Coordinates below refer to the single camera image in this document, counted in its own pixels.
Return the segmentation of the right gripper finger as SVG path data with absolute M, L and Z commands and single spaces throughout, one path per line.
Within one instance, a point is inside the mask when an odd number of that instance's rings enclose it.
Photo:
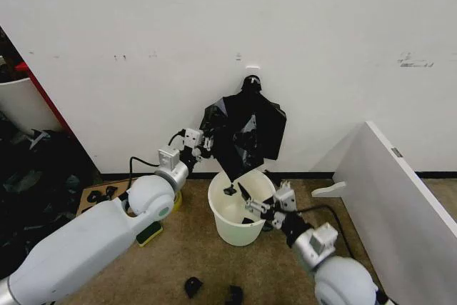
M 241 224 L 244 226 L 260 225 L 262 230 L 281 229 L 284 222 L 284 216 L 274 219 L 251 219 L 244 217 Z
M 245 201 L 245 207 L 250 211 L 250 212 L 258 212 L 258 213 L 267 213 L 272 206 L 274 205 L 274 197 L 270 196 L 264 201 L 258 201 L 255 200 L 250 193 L 246 190 L 245 187 L 243 187 L 240 183 L 238 183 L 238 187 L 241 192 L 241 196 L 243 200 Z

